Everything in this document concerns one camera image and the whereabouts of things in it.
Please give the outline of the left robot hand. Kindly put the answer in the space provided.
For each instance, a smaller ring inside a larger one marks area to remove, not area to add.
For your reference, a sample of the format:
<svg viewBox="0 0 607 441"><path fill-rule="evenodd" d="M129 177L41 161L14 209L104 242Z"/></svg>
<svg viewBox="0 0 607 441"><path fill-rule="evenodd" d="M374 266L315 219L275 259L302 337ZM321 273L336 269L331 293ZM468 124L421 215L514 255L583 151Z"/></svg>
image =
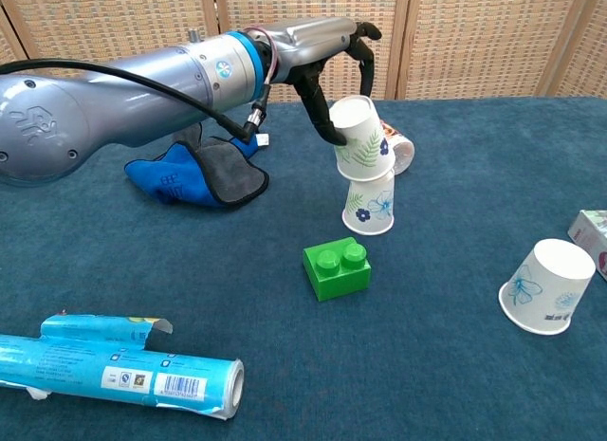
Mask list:
<svg viewBox="0 0 607 441"><path fill-rule="evenodd" d="M382 37L379 28L346 17L314 17L271 24L266 31L278 49L278 73L272 81L293 86L320 137L330 144L344 146L345 136L330 119L320 75L328 60L344 52L359 63L359 93L370 96L375 55L362 39L379 40Z"/></svg>

